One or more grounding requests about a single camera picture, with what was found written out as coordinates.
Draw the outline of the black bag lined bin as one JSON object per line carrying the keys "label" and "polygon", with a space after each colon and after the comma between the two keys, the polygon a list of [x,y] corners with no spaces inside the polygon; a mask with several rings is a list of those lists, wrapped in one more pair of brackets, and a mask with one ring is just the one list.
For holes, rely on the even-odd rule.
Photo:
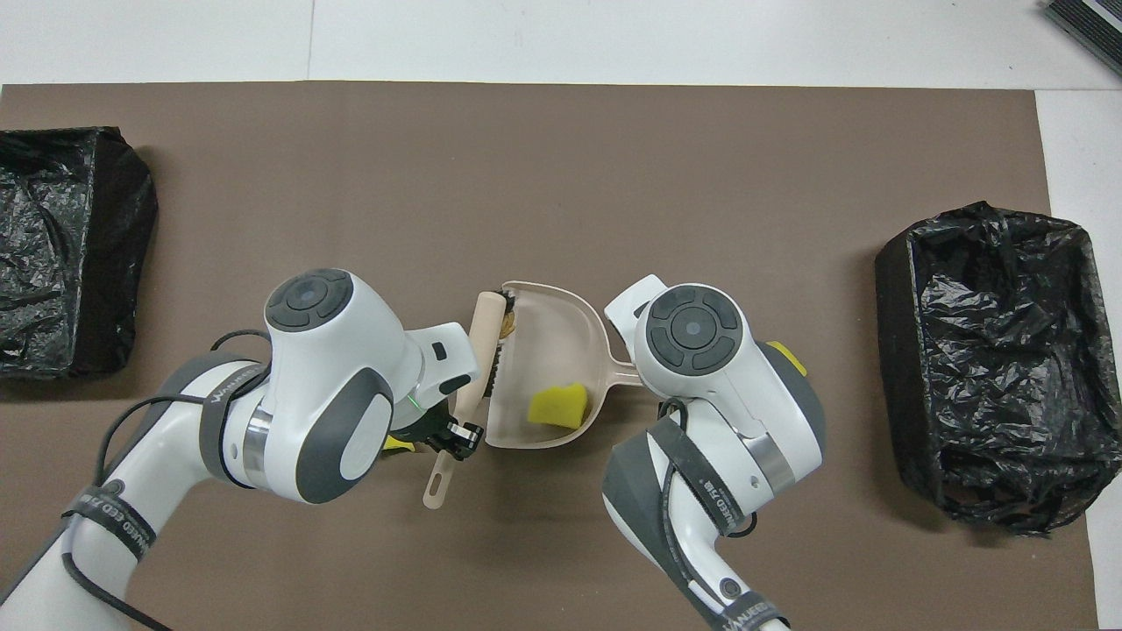
{"label": "black bag lined bin", "polygon": [[125,368],[157,214],[118,128],[0,131],[0,379]]}
{"label": "black bag lined bin", "polygon": [[1082,226],[977,202],[875,256],[898,475],[947,518],[1049,536],[1122,472],[1122,387]]}

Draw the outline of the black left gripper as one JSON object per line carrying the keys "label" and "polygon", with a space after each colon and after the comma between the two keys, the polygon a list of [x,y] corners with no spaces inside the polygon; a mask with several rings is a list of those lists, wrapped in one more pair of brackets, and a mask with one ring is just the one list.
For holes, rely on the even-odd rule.
{"label": "black left gripper", "polygon": [[436,451],[449,451],[456,460],[466,460],[478,449],[484,435],[481,426],[457,422],[447,408],[429,408],[405,428],[405,443],[427,443]]}

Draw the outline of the dark ribbed device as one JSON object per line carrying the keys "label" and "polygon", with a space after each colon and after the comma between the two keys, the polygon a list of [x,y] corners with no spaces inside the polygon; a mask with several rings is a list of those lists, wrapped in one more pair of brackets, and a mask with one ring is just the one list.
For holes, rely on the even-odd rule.
{"label": "dark ribbed device", "polygon": [[1122,77],[1122,0],[1043,0],[1043,15]]}

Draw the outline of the beige hand brush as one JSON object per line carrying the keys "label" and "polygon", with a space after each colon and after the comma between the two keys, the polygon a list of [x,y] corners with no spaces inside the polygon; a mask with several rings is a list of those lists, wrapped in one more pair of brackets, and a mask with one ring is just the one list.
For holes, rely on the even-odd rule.
{"label": "beige hand brush", "polygon": [[[473,356],[476,356],[480,368],[480,376],[472,383],[457,390],[451,408],[451,415],[461,421],[462,426],[477,424],[473,417],[493,378],[494,357],[496,357],[497,346],[502,338],[502,324],[512,305],[509,296],[502,290],[484,291],[477,298],[469,338],[472,341]],[[444,505],[456,463],[454,456],[448,451],[436,455],[436,463],[424,490],[423,504],[425,507],[436,510]]]}

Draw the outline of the beige plastic dustpan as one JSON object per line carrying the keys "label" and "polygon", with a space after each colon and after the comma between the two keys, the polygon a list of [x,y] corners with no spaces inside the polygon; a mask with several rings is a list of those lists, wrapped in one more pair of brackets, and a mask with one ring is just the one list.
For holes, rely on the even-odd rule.
{"label": "beige plastic dustpan", "polygon": [[[604,320],[573,292],[511,280],[502,292],[513,299],[512,328],[502,333],[500,354],[487,409],[486,441],[502,449],[548,449],[585,435],[617,385],[641,386],[629,362],[614,358]],[[583,406],[557,422],[532,421],[534,396],[580,385]]]}

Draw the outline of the brown paper table mat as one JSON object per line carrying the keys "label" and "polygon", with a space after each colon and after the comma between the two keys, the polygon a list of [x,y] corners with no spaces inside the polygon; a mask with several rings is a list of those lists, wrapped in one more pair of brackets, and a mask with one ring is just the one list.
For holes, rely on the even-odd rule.
{"label": "brown paper table mat", "polygon": [[[785,342],[827,418],[824,465],[721,555],[798,631],[1097,627],[1082,521],[951,521],[898,478],[874,258],[977,201],[1048,211],[1034,97],[957,89],[255,82],[8,85],[0,129],[114,125],[158,221],[135,351],[93,382],[0,384],[0,592],[91,479],[107,427],[276,285],[337,266],[406,328],[468,323],[506,280],[604,308],[649,274],[712,284]],[[707,631],[614,528],[614,443],[657,400],[614,388],[541,450],[482,447],[444,507],[433,456],[381,459],[310,507],[205,482],[127,595],[181,631]]]}

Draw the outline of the notched yellow sponge piece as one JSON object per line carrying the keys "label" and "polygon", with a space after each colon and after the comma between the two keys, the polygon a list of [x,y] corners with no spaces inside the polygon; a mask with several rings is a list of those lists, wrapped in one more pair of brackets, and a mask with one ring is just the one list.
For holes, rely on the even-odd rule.
{"label": "notched yellow sponge piece", "polygon": [[769,347],[775,349],[775,351],[781,353],[791,363],[791,365],[800,372],[802,377],[808,376],[808,369],[806,369],[803,363],[798,359],[798,357],[790,351],[790,349],[782,341],[770,340],[766,342]]}

